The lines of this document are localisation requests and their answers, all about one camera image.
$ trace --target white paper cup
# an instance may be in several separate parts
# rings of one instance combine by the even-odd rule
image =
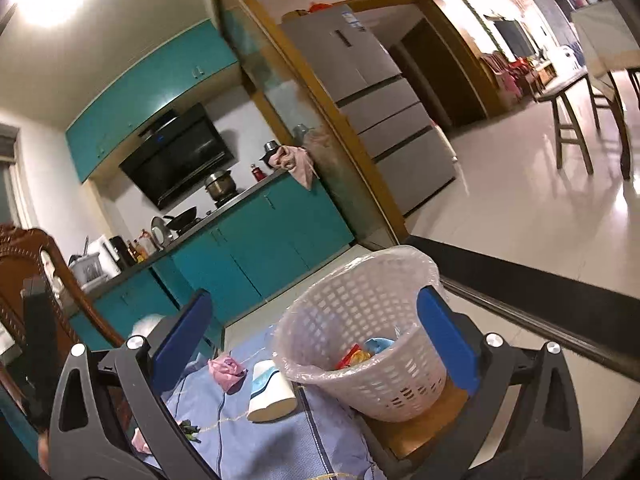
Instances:
[[[273,361],[256,363],[246,418],[251,422],[275,420],[291,413],[297,405],[298,400],[291,382],[276,368]]]

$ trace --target silver screw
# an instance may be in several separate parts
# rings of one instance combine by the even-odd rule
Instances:
[[[143,338],[141,335],[135,335],[128,339],[127,348],[131,350],[136,350],[140,348],[144,343],[145,343],[145,338]]]
[[[486,343],[489,346],[493,346],[494,348],[498,348],[498,346],[502,346],[502,343],[504,343],[504,339],[502,339],[501,336],[497,335],[497,334],[487,334],[486,335]]]
[[[551,352],[552,354],[559,354],[560,353],[560,345],[558,343],[556,343],[555,341],[549,341],[546,344],[546,349],[547,349],[547,351]]]
[[[76,343],[71,347],[71,355],[73,357],[80,357],[84,354],[84,345],[82,343]]]

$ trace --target white tile floor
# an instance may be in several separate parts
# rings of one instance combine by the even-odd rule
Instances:
[[[638,102],[625,74],[617,74],[616,81],[626,105],[632,144],[640,145]],[[556,170],[551,106],[532,104],[454,138],[459,178],[414,212],[407,226],[418,236],[640,298],[640,171],[632,182],[623,183],[618,134],[610,112],[600,111],[603,134],[599,139],[586,84],[568,94],[591,153],[593,176],[587,176],[577,146],[564,147],[564,168]],[[225,347],[232,348],[277,322],[311,283],[367,252],[359,246],[351,248],[228,327]],[[514,346],[540,348],[544,342],[461,298],[450,296],[449,304],[470,316],[481,332],[498,332]],[[571,351],[565,355],[580,409],[587,472],[622,428],[640,397],[640,384]],[[475,464],[495,452],[517,393],[517,386],[510,388]]]

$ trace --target black frying pan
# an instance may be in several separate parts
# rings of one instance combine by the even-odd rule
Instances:
[[[178,216],[164,215],[170,222],[166,225],[171,231],[179,231],[184,229],[196,219],[197,208],[190,207],[187,211],[180,213]]]

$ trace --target gray refrigerator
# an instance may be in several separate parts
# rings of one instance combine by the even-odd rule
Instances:
[[[403,214],[453,180],[446,141],[391,56],[348,6],[280,27],[348,117]]]

